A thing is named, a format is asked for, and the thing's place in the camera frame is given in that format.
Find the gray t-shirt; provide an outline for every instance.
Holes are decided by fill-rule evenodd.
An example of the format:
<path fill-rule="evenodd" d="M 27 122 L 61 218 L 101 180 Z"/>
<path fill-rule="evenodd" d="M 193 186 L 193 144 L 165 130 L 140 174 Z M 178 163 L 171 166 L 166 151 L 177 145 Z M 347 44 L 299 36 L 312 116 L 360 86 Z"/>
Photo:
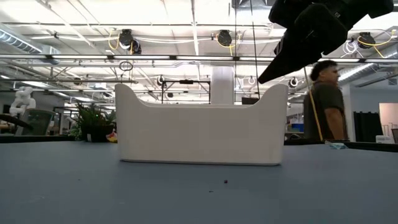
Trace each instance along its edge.
<path fill-rule="evenodd" d="M 312 89 L 312 96 L 317 111 L 322 136 L 324 139 L 334 139 L 333 133 L 330 131 L 328 121 L 326 120 L 325 110 L 328 108 L 339 109 L 343 116 L 343 127 L 345 138 L 347 137 L 346 120 L 344 114 L 343 94 L 337 86 L 329 83 L 315 83 Z M 304 138 L 319 140 L 319 132 L 310 95 L 304 98 Z"/>

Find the blue table surface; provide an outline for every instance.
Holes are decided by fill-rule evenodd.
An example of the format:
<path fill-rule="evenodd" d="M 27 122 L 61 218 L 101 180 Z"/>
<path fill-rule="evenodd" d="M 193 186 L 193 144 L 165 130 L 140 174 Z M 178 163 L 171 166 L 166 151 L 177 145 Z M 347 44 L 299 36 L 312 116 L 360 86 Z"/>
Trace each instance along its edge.
<path fill-rule="evenodd" d="M 398 154 L 290 146 L 281 166 L 208 166 L 120 162 L 110 143 L 0 144 L 0 223 L 396 224 Z"/>

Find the man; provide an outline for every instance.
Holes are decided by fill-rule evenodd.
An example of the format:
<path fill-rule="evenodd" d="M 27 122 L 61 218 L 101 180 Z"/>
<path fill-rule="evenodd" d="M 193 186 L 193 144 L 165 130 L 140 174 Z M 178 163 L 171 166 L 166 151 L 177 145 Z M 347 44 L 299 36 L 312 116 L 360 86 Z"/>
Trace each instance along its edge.
<path fill-rule="evenodd" d="M 326 60 L 317 63 L 311 73 L 312 96 L 323 139 L 346 140 L 343 95 L 338 88 L 337 63 Z M 310 95 L 304 99 L 304 136 L 320 139 Z"/>

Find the desk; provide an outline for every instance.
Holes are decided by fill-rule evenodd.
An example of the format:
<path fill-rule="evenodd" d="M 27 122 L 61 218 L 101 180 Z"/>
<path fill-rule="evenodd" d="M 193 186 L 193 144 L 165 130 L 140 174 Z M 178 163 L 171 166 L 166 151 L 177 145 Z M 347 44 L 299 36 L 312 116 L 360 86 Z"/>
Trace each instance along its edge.
<path fill-rule="evenodd" d="M 116 148 L 0 144 L 0 223 L 398 223 L 398 153 L 285 146 L 281 166 L 250 167 L 120 162 Z"/>

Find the dark hair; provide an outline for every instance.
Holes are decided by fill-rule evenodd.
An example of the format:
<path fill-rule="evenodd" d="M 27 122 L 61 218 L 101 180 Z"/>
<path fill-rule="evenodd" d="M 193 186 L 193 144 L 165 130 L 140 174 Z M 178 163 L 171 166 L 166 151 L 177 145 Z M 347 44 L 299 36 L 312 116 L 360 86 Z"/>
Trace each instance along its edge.
<path fill-rule="evenodd" d="M 337 63 L 335 61 L 332 60 L 326 60 L 326 61 L 322 61 L 322 62 L 318 62 L 311 73 L 311 79 L 312 81 L 316 81 L 319 77 L 319 73 L 322 72 L 324 69 L 327 69 L 329 67 L 334 67 L 337 66 Z"/>

